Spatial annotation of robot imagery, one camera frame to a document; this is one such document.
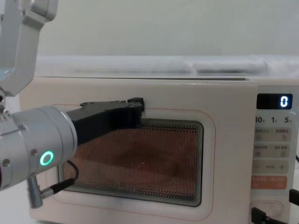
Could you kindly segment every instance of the microwave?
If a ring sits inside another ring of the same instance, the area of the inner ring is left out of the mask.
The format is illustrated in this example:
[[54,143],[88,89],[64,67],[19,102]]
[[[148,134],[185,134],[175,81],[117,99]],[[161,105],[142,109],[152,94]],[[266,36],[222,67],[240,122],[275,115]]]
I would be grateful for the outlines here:
[[[80,175],[30,210],[62,224],[244,224],[257,207],[288,222],[299,80],[279,77],[35,77],[21,109],[143,98],[142,128],[79,146]],[[67,164],[37,176],[42,189]]]

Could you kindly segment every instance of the digital display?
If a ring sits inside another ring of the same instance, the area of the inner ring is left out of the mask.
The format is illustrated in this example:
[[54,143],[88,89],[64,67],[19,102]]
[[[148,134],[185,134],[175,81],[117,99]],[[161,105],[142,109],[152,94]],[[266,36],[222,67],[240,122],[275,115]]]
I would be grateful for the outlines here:
[[292,94],[261,93],[257,95],[256,108],[260,110],[290,110],[292,101]]

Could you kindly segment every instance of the number 0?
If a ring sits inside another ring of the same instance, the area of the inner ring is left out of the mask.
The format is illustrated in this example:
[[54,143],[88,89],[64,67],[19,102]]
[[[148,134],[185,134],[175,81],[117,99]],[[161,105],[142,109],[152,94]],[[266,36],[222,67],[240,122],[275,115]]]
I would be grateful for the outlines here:
[[280,98],[280,105],[281,105],[281,107],[288,106],[288,100],[289,100],[289,98],[286,97],[286,96],[281,97]]

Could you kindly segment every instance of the microwave window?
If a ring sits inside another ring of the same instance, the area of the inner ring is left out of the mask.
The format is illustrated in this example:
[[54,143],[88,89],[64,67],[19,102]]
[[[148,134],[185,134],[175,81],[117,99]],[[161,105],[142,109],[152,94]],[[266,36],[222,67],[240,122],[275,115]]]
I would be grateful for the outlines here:
[[[72,161],[79,178],[67,190],[137,200],[199,206],[204,128],[197,121],[143,119],[78,147]],[[71,166],[60,179],[73,177]]]

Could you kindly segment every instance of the power cord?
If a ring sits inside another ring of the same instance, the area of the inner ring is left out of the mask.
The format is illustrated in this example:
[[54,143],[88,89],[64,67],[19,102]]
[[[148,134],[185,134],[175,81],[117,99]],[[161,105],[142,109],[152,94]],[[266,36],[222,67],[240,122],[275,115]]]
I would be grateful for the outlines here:
[[76,172],[74,178],[70,178],[59,183],[53,184],[42,191],[42,197],[45,199],[51,195],[57,194],[59,191],[62,191],[75,183],[79,177],[79,169],[72,161],[68,160],[67,163],[72,166]]
[[251,209],[251,221],[254,224],[287,224],[268,217],[266,212],[263,212],[256,207]]
[[70,161],[70,160],[68,160],[67,163],[70,164],[70,166],[74,168],[74,170],[75,170],[75,172],[76,172],[76,175],[75,175],[75,178],[74,178],[74,179],[77,180],[78,177],[79,177],[79,169],[78,169],[78,167],[75,165],[75,163],[73,163],[73,162]]

